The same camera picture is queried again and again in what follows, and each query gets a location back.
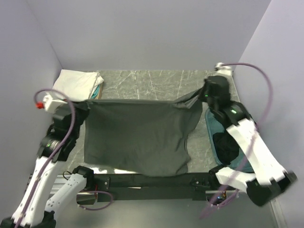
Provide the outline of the dark grey t shirt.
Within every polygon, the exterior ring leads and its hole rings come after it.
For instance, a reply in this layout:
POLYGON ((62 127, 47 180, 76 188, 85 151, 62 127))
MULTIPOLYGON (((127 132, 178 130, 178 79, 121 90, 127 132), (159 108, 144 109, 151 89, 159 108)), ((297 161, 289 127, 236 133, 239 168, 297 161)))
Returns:
POLYGON ((151 177, 186 173, 187 139, 202 115, 199 93, 174 101, 88 100, 84 162, 151 177))

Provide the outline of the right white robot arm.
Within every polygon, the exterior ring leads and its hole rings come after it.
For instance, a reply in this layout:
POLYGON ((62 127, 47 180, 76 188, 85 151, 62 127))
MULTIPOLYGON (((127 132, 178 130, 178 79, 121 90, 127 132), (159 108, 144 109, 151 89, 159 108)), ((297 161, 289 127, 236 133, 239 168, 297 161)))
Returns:
POLYGON ((229 82, 224 76, 209 76, 199 95, 225 131, 243 151, 253 173, 242 172, 242 167, 232 169, 219 165, 209 171, 209 186, 221 190, 231 186, 246 192, 251 201, 261 207, 284 193, 297 176, 287 171, 272 155, 247 109, 231 100, 229 82))

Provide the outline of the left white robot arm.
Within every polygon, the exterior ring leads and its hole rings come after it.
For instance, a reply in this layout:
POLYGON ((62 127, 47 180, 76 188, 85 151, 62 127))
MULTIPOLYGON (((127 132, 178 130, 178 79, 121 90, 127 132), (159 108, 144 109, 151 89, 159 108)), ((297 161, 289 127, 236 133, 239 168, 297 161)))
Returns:
POLYGON ((62 104, 55 109, 53 123, 40 142, 34 173, 24 197, 11 217, 2 220, 2 228, 54 228, 59 211, 80 191, 95 187, 94 171, 76 167, 68 181, 51 195, 59 170, 67 161, 79 138, 80 127, 88 117, 84 103, 62 104))

